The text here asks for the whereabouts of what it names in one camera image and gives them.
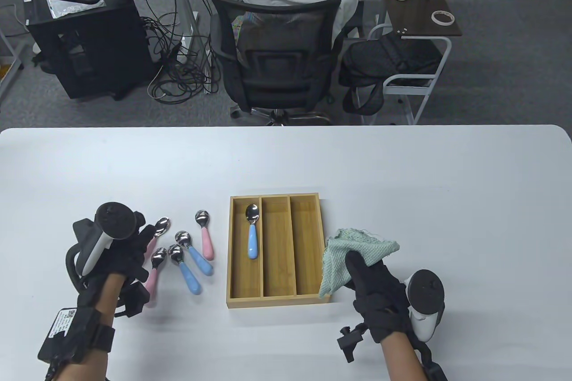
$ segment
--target spoon handle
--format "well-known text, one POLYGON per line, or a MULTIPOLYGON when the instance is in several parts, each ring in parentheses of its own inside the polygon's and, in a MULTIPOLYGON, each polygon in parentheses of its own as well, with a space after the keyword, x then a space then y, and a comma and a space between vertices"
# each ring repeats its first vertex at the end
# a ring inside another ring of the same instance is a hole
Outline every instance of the spoon handle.
POLYGON ((184 262, 180 262, 179 268, 181 269, 182 276, 184 277, 190 292, 194 295, 199 295, 201 293, 201 285, 199 285, 193 273, 190 272, 189 267, 184 262))
POLYGON ((248 230, 248 256, 251 259, 258 257, 258 238, 256 238, 256 226, 253 223, 248 230))
POLYGON ((149 301, 155 299, 155 287, 157 286, 157 269, 151 269, 151 273, 149 274, 149 278, 144 284, 145 289, 149 292, 149 301))
POLYGON ((213 260, 215 258, 215 251, 213 250, 213 243, 210 240, 209 230, 206 226, 201 228, 202 234, 202 255, 206 260, 213 260))
POLYGON ((208 261, 206 261, 206 259, 201 256, 201 254, 197 251, 196 248, 194 248, 193 246, 189 247, 189 253, 190 256, 193 258, 194 262, 197 264, 198 269, 200 269, 204 275, 208 276, 213 275, 214 272, 213 265, 208 263, 208 261))
POLYGON ((155 250, 155 245, 157 244, 157 238, 159 237, 157 235, 154 235, 153 238, 151 238, 151 241, 149 241, 149 244, 147 244, 147 251, 145 251, 145 260, 149 259, 153 254, 153 250, 155 250))

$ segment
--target pink spoon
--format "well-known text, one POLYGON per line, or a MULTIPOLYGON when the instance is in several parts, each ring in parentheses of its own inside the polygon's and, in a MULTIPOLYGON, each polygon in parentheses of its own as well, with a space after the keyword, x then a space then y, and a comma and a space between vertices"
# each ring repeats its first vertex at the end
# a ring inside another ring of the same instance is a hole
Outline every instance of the pink spoon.
POLYGON ((155 224, 156 232, 153 238, 151 238, 149 244, 147 245, 147 251, 145 252, 145 260, 149 259, 153 254, 153 250, 155 250, 155 246, 157 245, 157 238, 165 234, 165 232, 169 229, 170 226, 171 226, 171 221, 169 220, 169 218, 160 218, 159 220, 157 220, 155 224))
POLYGON ((215 258, 215 251, 213 250, 213 243, 210 240, 209 230, 206 226, 209 222, 209 214, 205 210, 200 210, 194 215, 194 220, 197 221, 201 227, 202 234, 202 256, 206 260, 213 260, 215 258))
POLYGON ((151 265, 153 268, 151 269, 151 273, 149 274, 149 278, 147 278, 147 282, 145 283, 145 289, 149 292, 149 301, 152 301, 155 298, 155 289, 157 288, 157 276, 159 275, 159 265, 165 260, 167 257, 167 250, 164 247, 159 247, 151 256, 151 265))

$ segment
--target pink spoon handle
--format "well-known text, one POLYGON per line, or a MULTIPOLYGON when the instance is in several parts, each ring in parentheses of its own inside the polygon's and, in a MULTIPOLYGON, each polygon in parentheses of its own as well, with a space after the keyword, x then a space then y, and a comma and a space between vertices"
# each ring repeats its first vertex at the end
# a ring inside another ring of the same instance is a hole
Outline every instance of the pink spoon handle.
POLYGON ((151 241, 149 241, 149 244, 147 245, 147 251, 145 252, 145 260, 149 260, 153 254, 153 250, 155 250, 155 245, 157 244, 157 238, 159 237, 155 235, 153 238, 151 238, 151 241))
POLYGON ((202 234, 202 255, 206 260, 213 260, 215 258, 215 251, 213 250, 213 243, 210 240, 209 230, 201 228, 202 234))
POLYGON ((151 297, 149 301, 155 299, 156 286, 157 286, 157 269, 151 269, 149 278, 147 278, 147 282, 145 283, 145 289, 147 289, 147 291, 149 292, 149 296, 151 297))

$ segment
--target glove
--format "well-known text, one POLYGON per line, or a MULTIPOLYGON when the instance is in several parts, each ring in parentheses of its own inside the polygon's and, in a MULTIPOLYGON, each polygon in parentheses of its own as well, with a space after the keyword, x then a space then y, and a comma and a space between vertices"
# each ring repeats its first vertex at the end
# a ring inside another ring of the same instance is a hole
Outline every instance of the glove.
POLYGON ((129 238, 115 240, 109 249, 103 250, 99 260, 92 271, 81 279, 84 290, 78 297, 79 306, 93 305, 111 273, 118 273, 127 277, 124 287, 128 287, 135 280, 142 283, 147 281, 149 273, 143 268, 147 245, 155 236, 155 226, 147 225, 141 232, 139 228, 145 224, 145 217, 138 212, 136 232, 129 238))
POLYGON ((115 240, 108 250, 102 252, 100 260, 86 277, 118 273, 145 283, 149 277, 149 273, 143 268, 145 252, 155 232, 155 226, 147 225, 141 232, 135 232, 125 240, 115 240))
POLYGON ((352 277, 345 286, 356 293, 353 307, 363 316, 374 342, 379 344, 392 332, 412 331, 405 285, 382 260, 368 267, 359 252, 349 251, 345 266, 352 277))

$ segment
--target computer case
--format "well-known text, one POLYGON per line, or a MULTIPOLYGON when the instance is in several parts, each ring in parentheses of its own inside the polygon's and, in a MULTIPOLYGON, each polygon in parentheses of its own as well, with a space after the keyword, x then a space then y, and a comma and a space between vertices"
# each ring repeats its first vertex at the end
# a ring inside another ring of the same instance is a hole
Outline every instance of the computer case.
POLYGON ((121 99, 159 70, 133 0, 53 19, 47 0, 24 0, 27 28, 70 98, 121 99))

